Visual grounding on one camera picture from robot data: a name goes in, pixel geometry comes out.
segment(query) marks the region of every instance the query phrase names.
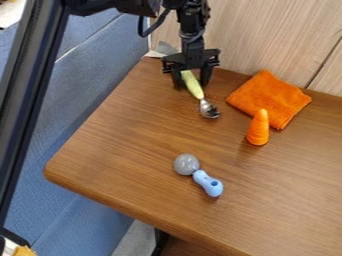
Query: wall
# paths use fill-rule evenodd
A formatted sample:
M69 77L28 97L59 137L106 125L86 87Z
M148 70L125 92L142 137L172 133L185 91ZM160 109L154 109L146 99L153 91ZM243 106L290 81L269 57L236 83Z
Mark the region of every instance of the wall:
M339 0L210 0L208 48L222 50L225 69L254 74L270 69L301 87L341 93L342 2ZM152 36L179 48L172 13Z

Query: small orange cone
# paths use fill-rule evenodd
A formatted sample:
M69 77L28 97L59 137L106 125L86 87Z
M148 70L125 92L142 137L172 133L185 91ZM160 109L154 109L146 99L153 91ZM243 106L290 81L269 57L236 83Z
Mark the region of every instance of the small orange cone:
M268 142L269 136L268 112L266 109L259 109L249 126L246 139L253 145L262 146Z

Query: folded cloth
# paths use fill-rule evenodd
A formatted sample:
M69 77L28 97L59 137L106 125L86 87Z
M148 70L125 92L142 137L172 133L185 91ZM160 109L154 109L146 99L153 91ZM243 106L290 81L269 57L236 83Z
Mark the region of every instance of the folded cloth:
M266 109L270 125L281 130L311 102L311 97L262 70L231 93L227 102L251 116L261 108Z

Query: yellow spoon handle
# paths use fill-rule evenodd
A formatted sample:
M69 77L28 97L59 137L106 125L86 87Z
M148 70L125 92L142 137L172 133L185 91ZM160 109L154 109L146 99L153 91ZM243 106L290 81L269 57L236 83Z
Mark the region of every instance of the yellow spoon handle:
M196 99L204 99L204 92L197 78L190 70L181 71L186 87Z

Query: table leg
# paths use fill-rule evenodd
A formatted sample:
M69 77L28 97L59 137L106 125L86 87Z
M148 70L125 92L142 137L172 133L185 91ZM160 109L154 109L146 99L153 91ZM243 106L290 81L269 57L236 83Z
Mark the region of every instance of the table leg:
M156 237L156 248L154 248L151 256L160 256L170 235L156 228L154 229L154 233Z

